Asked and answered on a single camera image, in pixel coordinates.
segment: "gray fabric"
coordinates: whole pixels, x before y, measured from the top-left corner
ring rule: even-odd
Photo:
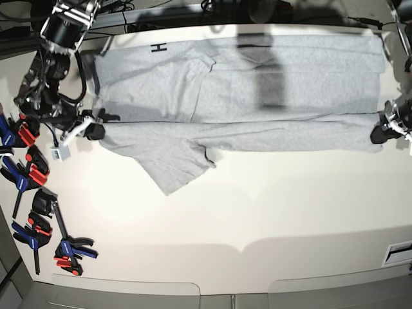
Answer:
[[[376,152],[377,37],[240,36],[84,57],[95,108],[122,117],[102,145],[136,159],[170,194],[214,164],[206,148]]]

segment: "blue clamp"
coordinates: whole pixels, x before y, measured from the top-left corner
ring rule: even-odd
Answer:
[[[61,248],[65,256],[73,257],[75,254],[77,254],[81,256],[88,256],[93,259],[97,258],[96,251],[84,247],[76,248],[68,240],[61,241]]]
[[[1,143],[3,146],[13,146],[15,135],[3,114],[0,114],[0,130],[2,132]]]
[[[6,165],[8,171],[14,176],[14,178],[17,180],[15,183],[15,186],[17,187],[17,190],[19,192],[24,192],[27,190],[27,187],[29,185],[29,178],[27,178],[25,175],[22,174],[20,169],[15,165],[12,159],[10,159],[7,156],[3,157],[3,163]]]
[[[30,236],[24,227],[20,226],[16,222],[12,223],[12,228],[17,232],[17,235],[14,238],[22,243],[26,243],[33,250],[39,249],[39,242],[33,236]]]

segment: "cable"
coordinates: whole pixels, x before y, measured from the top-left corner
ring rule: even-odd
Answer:
[[[53,144],[54,144],[54,147],[58,147],[59,146],[59,140],[57,139],[57,136],[56,136],[56,132],[53,130],[53,128],[49,125],[49,124],[44,124],[46,127],[48,127],[48,129],[50,130],[50,132],[51,132],[51,135],[53,135]]]
[[[80,79],[82,81],[82,92],[78,98],[69,98],[66,95],[62,95],[61,93],[59,93],[60,98],[72,104],[78,104],[81,100],[83,100],[84,96],[86,95],[86,91],[87,91],[86,75],[84,74],[82,58],[78,51],[75,52],[75,57],[76,57],[77,67],[79,68]]]
[[[50,13],[50,14],[45,15],[45,16],[38,16],[38,17],[32,17],[32,18],[16,18],[16,17],[8,16],[8,15],[4,14],[2,11],[0,11],[0,17],[5,18],[6,19],[5,21],[13,21],[15,23],[31,23],[33,21],[43,21],[43,20],[45,20],[45,19],[47,19],[47,18],[49,18],[53,15],[64,14],[67,11],[70,11],[72,8],[78,8],[80,5],[82,5],[83,3],[87,2],[87,1],[89,1],[89,0],[82,0],[79,3],[77,3],[77,5],[66,8],[66,9],[64,9],[61,12],[56,13],[56,14]]]
[[[313,17],[307,17],[304,19],[295,20],[293,21],[293,23],[302,23],[305,21],[311,21],[311,20],[316,20],[316,19],[349,19],[352,21],[357,21],[358,23],[361,23],[361,24],[376,26],[379,30],[381,30],[382,27],[387,24],[394,23],[394,22],[390,22],[390,23],[382,24],[380,21],[376,19],[370,19],[370,18],[365,18],[365,17],[341,16],[341,15],[313,16]]]
[[[124,16],[124,10],[122,11],[122,15],[124,19],[124,25],[123,25],[124,33],[127,33],[127,20],[126,20],[126,17]]]
[[[160,3],[159,5],[149,6],[148,8],[157,8],[157,7],[159,7],[159,6],[166,5],[167,3],[170,3],[170,2],[172,2],[172,1],[173,1],[173,0],[167,0],[167,1],[163,2],[163,3]]]
[[[94,31],[89,31],[88,34],[117,35],[117,34],[114,34],[114,33],[94,32]]]

